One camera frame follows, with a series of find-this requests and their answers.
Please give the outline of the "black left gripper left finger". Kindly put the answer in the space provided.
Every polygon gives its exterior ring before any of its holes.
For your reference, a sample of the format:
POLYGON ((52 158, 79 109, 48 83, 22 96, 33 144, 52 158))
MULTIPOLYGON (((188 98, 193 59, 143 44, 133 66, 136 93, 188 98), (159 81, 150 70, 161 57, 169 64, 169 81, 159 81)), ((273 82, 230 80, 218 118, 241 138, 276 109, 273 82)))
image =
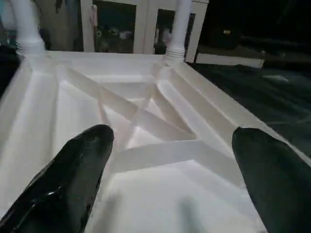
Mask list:
POLYGON ((95 203, 114 132, 95 125, 70 139, 0 220, 2 233, 82 233, 95 203))

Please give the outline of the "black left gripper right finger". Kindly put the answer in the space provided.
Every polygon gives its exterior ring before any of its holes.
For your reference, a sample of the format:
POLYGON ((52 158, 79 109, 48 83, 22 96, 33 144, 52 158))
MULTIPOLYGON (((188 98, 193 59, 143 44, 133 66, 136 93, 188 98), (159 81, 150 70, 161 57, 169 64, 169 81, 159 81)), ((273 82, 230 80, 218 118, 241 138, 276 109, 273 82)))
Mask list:
POLYGON ((267 232, 311 231, 311 168, 286 143, 255 128, 238 127, 232 149, 267 232))

